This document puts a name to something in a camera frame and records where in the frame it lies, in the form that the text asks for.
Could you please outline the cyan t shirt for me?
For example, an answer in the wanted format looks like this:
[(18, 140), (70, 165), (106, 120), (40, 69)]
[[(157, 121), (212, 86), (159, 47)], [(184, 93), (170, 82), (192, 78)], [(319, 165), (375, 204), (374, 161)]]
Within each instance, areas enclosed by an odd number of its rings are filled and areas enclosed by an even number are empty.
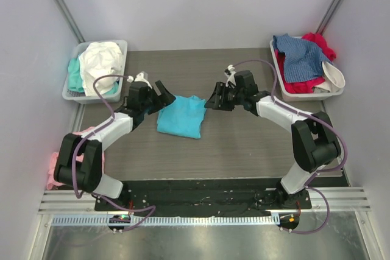
[(192, 139), (201, 138), (201, 125), (205, 117), (205, 99), (197, 96), (175, 96), (175, 101), (159, 111), (157, 131)]

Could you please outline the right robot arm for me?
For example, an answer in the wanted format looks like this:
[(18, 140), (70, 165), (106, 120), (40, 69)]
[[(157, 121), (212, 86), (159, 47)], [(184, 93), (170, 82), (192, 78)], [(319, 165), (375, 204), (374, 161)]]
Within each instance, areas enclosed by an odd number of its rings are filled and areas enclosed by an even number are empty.
[(295, 203), (312, 177), (341, 155), (341, 146), (323, 111), (302, 112), (281, 102), (268, 91), (260, 91), (249, 70), (225, 70), (226, 82), (218, 82), (205, 107), (233, 111), (242, 106), (255, 116), (268, 119), (287, 130), (292, 137), (294, 164), (277, 183), (274, 202), (280, 206)]

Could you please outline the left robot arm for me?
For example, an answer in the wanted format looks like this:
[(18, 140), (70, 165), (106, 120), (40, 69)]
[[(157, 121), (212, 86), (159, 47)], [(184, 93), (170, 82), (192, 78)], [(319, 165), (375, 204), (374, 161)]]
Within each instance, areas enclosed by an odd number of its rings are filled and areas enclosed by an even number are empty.
[(54, 180), (77, 192), (110, 199), (124, 196), (124, 183), (104, 173), (102, 156), (115, 141), (134, 131), (145, 115), (156, 113), (175, 101), (176, 97), (161, 81), (155, 85), (159, 93), (147, 82), (131, 83), (122, 105), (113, 110), (106, 121), (81, 135), (67, 134), (58, 154)]

